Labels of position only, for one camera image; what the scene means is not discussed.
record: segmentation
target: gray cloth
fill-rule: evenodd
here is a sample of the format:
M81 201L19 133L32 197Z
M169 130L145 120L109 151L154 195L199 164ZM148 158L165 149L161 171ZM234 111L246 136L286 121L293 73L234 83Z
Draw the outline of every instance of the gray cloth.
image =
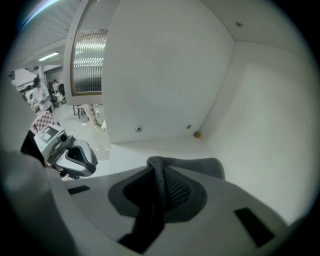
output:
M161 170L163 170L165 166L179 167L225 180L224 168L220 161L216 158L185 160L162 156L152 156L148 158L146 163L149 166L153 166L158 182L163 181L163 177L160 176L163 175L163 172Z

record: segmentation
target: black rectangular slot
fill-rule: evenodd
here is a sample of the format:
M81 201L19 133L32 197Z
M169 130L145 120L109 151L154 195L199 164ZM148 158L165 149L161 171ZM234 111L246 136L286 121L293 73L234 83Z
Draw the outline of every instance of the black rectangular slot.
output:
M275 237L250 209L242 208L235 210L234 213L248 231L256 246L261 247Z
M77 194L77 193L80 193L80 192L83 192L83 191L87 191L89 189L90 189L90 187L88 187L87 185L83 185L83 186L77 186L77 187L69 188L68 192L69 192L70 195L73 195L73 194Z

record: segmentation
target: white floor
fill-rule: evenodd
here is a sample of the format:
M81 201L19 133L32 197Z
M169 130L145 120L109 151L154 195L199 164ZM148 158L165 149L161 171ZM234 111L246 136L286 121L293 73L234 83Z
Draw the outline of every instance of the white floor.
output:
M90 178L98 177L108 174L109 158L110 158L110 142L107 130L99 132L95 131L93 124L88 120L83 112L83 116L78 117L77 107L63 104L54 109L55 115L60 125L65 129L68 135L73 135L76 139L87 141L89 146L93 149L97 159L98 165L96 171ZM94 106L96 119L100 124L105 121L105 113L102 105ZM72 180L71 178L63 178L64 181Z

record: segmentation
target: checkered pattern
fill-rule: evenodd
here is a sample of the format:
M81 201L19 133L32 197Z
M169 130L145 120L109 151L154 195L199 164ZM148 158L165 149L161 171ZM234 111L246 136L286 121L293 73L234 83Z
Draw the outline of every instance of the checkered pattern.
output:
M54 123L54 116L49 110L41 112L33 121L30 130L34 134L40 133L47 125Z

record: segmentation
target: ceiling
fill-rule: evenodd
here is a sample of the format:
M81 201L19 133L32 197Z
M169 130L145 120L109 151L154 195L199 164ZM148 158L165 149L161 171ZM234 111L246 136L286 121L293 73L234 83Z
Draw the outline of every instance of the ceiling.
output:
M269 0L201 0L235 41L270 45L309 60L306 43L290 19ZM235 22L242 22L237 27Z
M9 69L37 66L38 59L55 51L60 54L46 60L45 64L63 64L69 27L80 2L81 0L60 0L27 23L9 54Z
M226 26L235 41L270 45L309 60L304 40L290 20L266 0L201 0ZM9 55L10 70L62 65L69 27L81 0L60 0L35 16L21 31ZM242 22L237 27L235 22Z

